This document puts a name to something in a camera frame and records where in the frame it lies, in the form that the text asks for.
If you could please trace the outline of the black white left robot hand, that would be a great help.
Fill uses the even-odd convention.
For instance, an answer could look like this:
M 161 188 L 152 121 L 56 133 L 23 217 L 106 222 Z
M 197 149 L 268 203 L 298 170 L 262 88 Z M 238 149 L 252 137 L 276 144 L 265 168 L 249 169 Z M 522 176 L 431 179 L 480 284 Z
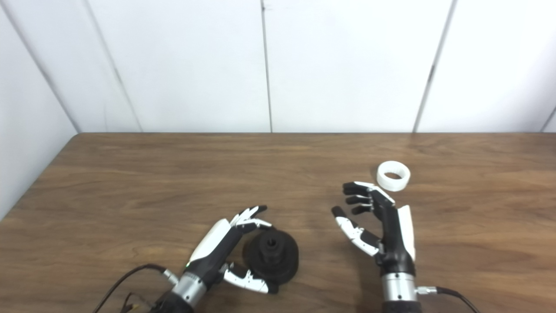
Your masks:
M 266 205 L 248 207 L 231 220 L 224 218 L 217 221 L 193 251 L 183 275 L 196 277 L 207 290 L 224 280 L 241 289 L 257 293 L 278 293 L 278 285 L 275 283 L 261 278 L 252 270 L 227 262 L 231 252 L 245 234 L 254 230 L 274 228 L 271 223 L 257 218 L 257 215 L 267 208 Z

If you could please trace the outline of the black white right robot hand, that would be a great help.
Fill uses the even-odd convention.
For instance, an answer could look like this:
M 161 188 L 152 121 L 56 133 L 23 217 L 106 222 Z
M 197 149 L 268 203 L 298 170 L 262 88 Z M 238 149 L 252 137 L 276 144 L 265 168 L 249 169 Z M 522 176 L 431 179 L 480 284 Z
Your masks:
M 337 225 L 350 242 L 373 257 L 381 275 L 416 276 L 413 224 L 409 206 L 397 208 L 395 200 L 379 186 L 366 182 L 342 185 L 345 202 L 353 215 L 372 213 L 382 225 L 377 236 L 350 219 L 340 206 L 331 209 Z

